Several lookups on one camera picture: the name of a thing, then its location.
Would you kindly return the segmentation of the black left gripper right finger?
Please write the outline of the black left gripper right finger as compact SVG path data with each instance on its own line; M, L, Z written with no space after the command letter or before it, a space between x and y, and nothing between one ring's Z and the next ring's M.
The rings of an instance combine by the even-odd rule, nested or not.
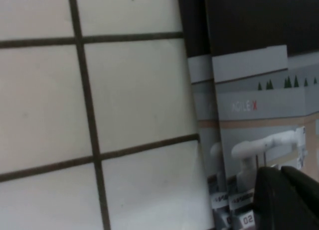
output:
M310 176L306 175L294 167L284 166L281 168L281 173L287 178L290 185L295 190L303 209L305 217L301 217L304 222L309 220L312 224L307 227L304 223L303 230L318 230L319 229L319 183Z

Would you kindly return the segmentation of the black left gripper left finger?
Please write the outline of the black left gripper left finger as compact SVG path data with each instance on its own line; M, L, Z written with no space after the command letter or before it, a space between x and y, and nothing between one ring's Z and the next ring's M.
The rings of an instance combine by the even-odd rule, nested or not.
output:
M254 212L258 230L292 230L296 227L296 192L280 170L257 171Z

